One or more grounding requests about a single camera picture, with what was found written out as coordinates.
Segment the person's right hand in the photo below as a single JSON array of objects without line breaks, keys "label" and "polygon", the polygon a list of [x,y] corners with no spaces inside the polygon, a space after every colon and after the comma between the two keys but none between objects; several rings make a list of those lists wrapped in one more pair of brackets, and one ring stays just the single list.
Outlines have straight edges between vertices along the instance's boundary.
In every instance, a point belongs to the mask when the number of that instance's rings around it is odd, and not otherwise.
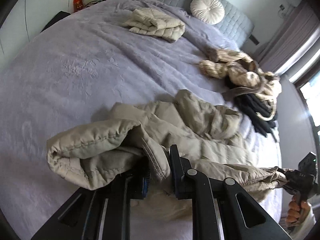
[{"label": "person's right hand", "polygon": [[298,204],[298,196],[294,195],[289,203],[289,210],[287,212],[287,217],[285,218],[285,223],[289,225],[303,223],[309,214],[311,207],[308,202],[301,201]]}]

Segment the white sleeve right forearm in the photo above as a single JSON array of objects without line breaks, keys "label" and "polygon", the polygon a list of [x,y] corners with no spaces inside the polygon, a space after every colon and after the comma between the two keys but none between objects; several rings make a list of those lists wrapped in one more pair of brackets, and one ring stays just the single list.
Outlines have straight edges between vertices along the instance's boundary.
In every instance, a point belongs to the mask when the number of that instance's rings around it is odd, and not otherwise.
[{"label": "white sleeve right forearm", "polygon": [[313,213],[312,206],[305,202],[302,204],[304,215],[300,224],[295,226],[294,230],[290,233],[292,239],[304,239],[316,224],[316,217]]}]

